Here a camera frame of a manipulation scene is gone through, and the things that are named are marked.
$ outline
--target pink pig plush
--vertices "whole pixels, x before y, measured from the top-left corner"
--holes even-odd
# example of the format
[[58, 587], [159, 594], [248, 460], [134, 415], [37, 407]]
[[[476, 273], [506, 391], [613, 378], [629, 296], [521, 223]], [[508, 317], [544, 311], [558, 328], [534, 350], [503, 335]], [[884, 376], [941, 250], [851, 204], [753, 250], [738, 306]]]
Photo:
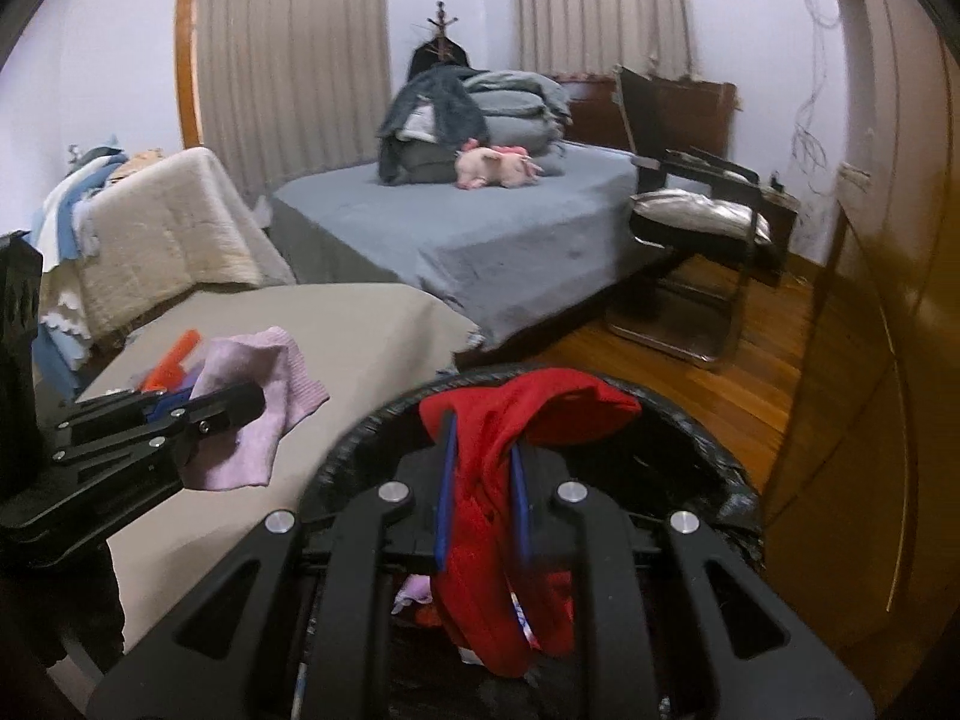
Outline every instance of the pink pig plush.
[[471, 138], [457, 157], [457, 186], [460, 189], [480, 189], [499, 184], [507, 189], [526, 186], [544, 172], [527, 156], [523, 146], [487, 148], [476, 145]]

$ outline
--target curtain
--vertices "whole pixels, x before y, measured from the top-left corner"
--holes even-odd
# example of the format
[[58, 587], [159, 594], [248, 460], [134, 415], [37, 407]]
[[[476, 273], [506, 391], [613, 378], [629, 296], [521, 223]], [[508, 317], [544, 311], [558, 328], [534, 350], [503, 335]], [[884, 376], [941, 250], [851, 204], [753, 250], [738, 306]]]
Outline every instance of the curtain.
[[665, 79], [693, 75], [685, 0], [520, 0], [520, 66], [611, 74], [622, 64]]
[[196, 0], [203, 142], [253, 204], [376, 159], [390, 101], [385, 0]]

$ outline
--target black chair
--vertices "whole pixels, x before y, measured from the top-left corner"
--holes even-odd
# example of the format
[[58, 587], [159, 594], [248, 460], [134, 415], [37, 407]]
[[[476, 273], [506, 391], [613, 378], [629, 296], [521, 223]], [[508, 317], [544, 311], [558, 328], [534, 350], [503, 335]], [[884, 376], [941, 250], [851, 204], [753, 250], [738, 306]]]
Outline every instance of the black chair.
[[[661, 269], [658, 277], [647, 277], [640, 289], [613, 301], [607, 311], [607, 327], [618, 336], [694, 365], [716, 367], [736, 349], [740, 337], [747, 285], [757, 256], [760, 179], [752, 170], [697, 148], [691, 148], [690, 153], [669, 151], [653, 82], [621, 67], [614, 75], [617, 103], [637, 166], [632, 234], [642, 245], [673, 250], [671, 271], [699, 254], [737, 269], [738, 275], [733, 293], [723, 295], [671, 278]], [[711, 199], [748, 208], [750, 223], [743, 237], [646, 218], [641, 213], [644, 195], [664, 189], [671, 175], [707, 185]]]

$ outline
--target triangular cutout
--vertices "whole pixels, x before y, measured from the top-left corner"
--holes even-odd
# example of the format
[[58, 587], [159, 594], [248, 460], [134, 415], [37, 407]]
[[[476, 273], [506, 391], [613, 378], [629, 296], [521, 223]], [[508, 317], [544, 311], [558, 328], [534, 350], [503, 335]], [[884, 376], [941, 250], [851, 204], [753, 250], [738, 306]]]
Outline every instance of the triangular cutout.
[[260, 570], [257, 560], [248, 560], [224, 583], [222, 589], [206, 600], [179, 633], [176, 643], [208, 658], [222, 661], [230, 651], [233, 635]]
[[786, 644], [786, 633], [720, 563], [711, 560], [706, 568], [734, 655], [745, 661]]

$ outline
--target metal screw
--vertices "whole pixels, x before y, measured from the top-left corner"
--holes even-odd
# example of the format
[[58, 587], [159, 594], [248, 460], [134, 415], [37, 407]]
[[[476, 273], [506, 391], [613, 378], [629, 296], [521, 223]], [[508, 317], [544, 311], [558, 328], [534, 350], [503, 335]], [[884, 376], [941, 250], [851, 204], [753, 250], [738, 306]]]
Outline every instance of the metal screw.
[[400, 503], [410, 494], [410, 488], [402, 482], [387, 482], [380, 485], [380, 490], [376, 494], [387, 503]]
[[557, 488], [557, 495], [562, 501], [580, 503], [587, 497], [587, 488], [579, 482], [563, 482]]
[[263, 521], [264, 527], [271, 533], [287, 533], [294, 523], [296, 523], [296, 517], [286, 509], [278, 509], [276, 512], [267, 514], [267, 518]]
[[677, 533], [693, 533], [700, 526], [700, 519], [693, 512], [673, 512], [670, 527]]

